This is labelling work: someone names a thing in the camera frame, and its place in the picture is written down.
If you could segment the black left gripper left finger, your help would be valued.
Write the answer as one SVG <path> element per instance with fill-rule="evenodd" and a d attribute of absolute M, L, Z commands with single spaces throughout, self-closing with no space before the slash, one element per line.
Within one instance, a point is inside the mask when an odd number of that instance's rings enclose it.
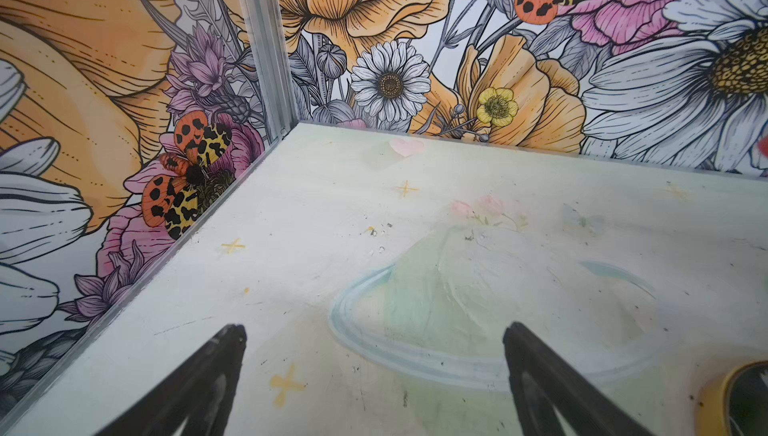
<path fill-rule="evenodd" d="M 242 369 L 247 334 L 221 328 L 100 435 L 222 435 Z"/>

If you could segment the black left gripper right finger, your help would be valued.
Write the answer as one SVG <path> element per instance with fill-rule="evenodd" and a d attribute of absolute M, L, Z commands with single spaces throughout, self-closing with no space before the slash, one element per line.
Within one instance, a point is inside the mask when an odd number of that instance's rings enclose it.
<path fill-rule="evenodd" d="M 652 433 L 611 402 L 528 327 L 514 322 L 503 336 L 509 385 L 525 435 Z"/>

